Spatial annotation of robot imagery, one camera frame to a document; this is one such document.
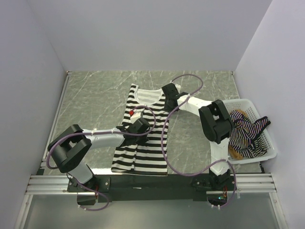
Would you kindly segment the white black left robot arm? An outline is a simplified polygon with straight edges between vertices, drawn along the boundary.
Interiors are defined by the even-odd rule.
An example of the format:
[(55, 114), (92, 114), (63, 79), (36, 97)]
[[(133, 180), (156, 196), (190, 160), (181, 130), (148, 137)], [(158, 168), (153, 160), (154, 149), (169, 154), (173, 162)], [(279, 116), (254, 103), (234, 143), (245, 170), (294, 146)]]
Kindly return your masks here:
[(71, 125), (48, 146), (47, 167), (70, 174), (85, 192), (97, 186), (92, 170), (82, 160), (89, 150), (102, 147), (132, 146), (148, 140), (150, 124), (143, 117), (127, 126), (109, 130), (85, 130)]

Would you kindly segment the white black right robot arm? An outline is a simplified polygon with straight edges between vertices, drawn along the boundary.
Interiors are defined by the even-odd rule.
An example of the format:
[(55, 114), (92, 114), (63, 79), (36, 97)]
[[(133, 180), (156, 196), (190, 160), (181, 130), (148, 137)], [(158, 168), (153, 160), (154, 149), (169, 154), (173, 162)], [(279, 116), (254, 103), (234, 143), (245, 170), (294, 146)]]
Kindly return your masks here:
[(221, 100), (213, 102), (180, 93), (173, 83), (162, 87), (165, 95), (165, 111), (173, 114), (177, 110), (190, 112), (200, 118), (205, 137), (210, 141), (211, 166), (209, 179), (205, 187), (220, 190), (228, 182), (230, 167), (228, 163), (228, 145), (234, 124)]

